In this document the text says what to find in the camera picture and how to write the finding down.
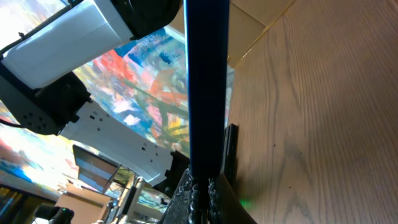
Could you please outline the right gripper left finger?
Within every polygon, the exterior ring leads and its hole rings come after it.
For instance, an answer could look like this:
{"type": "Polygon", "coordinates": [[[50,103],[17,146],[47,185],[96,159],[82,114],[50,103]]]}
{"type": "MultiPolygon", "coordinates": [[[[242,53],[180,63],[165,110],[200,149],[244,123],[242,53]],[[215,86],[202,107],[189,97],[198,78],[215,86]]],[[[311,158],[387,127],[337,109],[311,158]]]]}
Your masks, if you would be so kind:
{"type": "Polygon", "coordinates": [[[199,188],[187,168],[177,185],[172,199],[158,224],[199,223],[199,188]]]}

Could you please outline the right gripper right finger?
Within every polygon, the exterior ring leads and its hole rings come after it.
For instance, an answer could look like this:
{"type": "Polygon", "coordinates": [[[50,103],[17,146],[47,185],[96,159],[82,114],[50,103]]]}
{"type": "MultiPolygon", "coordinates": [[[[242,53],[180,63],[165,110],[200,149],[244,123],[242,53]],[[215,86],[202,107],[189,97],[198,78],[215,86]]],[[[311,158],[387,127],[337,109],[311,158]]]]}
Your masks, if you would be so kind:
{"type": "Polygon", "coordinates": [[[209,180],[208,219],[211,224],[256,224],[240,204],[224,175],[209,180]]]}

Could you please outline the blue Galaxy smartphone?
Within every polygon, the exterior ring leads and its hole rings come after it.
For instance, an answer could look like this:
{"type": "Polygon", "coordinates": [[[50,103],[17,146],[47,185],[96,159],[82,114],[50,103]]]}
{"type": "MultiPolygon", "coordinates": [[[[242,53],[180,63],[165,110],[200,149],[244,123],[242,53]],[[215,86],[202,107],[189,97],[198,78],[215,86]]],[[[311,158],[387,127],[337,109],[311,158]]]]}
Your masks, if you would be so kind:
{"type": "Polygon", "coordinates": [[[228,52],[228,0],[185,0],[190,162],[196,182],[223,164],[228,52]]]}

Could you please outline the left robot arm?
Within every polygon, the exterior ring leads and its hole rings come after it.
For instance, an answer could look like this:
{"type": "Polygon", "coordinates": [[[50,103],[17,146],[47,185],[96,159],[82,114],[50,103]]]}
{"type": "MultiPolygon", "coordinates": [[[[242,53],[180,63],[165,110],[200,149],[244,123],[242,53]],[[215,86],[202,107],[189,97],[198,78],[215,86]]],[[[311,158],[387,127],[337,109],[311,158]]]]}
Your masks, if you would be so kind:
{"type": "Polygon", "coordinates": [[[172,196],[189,160],[136,134],[91,99],[75,69],[171,23],[177,0],[70,1],[1,50],[1,100],[18,128],[89,145],[172,196]]]}

